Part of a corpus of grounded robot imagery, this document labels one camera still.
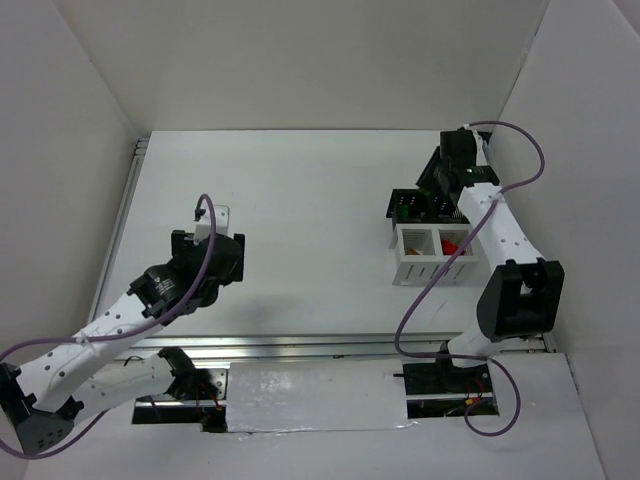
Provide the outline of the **red curved lego brick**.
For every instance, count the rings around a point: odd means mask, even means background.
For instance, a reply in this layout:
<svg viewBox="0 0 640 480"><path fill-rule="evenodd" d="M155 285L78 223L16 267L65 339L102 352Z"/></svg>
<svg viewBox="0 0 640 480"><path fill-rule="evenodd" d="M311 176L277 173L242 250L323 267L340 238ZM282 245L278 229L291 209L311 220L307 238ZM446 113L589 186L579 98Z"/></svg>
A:
<svg viewBox="0 0 640 480"><path fill-rule="evenodd" d="M457 244L453 243L452 241L449 241L447 239L442 239L441 240L441 249L442 249L442 253L445 256L453 256L459 250L459 246Z"/></svg>

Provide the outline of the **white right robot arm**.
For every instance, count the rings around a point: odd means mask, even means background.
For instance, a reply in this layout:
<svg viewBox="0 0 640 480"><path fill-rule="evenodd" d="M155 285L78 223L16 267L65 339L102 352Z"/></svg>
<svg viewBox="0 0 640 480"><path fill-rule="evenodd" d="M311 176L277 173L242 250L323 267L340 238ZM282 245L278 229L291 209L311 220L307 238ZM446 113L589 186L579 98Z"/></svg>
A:
<svg viewBox="0 0 640 480"><path fill-rule="evenodd" d="M546 160L529 178L502 185L489 164L486 136L471 123L443 131L417 186L445 195L472 230L462 245L478 241L491 276L476 305L476 320L451 339L444 355L456 368L477 367L503 343L551 331L565 273L527 238L506 200L508 192L538 180Z"/></svg>

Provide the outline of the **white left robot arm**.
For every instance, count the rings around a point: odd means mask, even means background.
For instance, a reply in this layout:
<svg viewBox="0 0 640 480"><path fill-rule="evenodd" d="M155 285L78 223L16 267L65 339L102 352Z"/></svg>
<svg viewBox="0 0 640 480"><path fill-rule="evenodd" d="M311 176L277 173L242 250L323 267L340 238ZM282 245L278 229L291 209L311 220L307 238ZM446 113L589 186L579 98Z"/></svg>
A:
<svg viewBox="0 0 640 480"><path fill-rule="evenodd" d="M100 318L41 357L13 366L1 365L1 408L14 428L22 452L43 454L59 444L82 421L134 398L169 395L177 400L213 397L210 374L197 369L179 347L164 347L145 359L110 368L109 363L144 339L136 328L155 321L150 334L161 331L176 316L193 282L195 293L181 315L212 305L218 290L240 282L244 274L245 237L218 234L214 250L195 243L182 230L171 234L172 257L134 280Z"/></svg>

